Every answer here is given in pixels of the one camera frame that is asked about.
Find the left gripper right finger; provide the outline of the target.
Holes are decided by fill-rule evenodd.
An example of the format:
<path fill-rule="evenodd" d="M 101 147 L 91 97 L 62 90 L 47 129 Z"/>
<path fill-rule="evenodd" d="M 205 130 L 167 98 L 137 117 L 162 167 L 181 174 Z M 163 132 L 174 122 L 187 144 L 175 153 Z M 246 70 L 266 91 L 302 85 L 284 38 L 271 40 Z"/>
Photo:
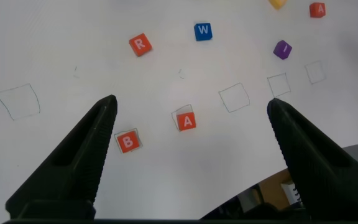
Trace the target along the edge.
<path fill-rule="evenodd" d="M 292 105 L 267 114 L 303 205 L 318 220 L 358 220 L 358 162 Z"/>

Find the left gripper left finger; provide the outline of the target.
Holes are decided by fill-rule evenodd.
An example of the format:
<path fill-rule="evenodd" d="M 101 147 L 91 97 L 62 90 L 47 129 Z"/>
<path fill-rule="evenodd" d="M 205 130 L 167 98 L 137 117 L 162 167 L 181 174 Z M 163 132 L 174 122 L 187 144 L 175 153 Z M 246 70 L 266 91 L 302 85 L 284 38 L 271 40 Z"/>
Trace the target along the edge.
<path fill-rule="evenodd" d="M 117 99 L 95 103 L 6 202 L 11 219 L 93 219 L 117 115 Z"/>

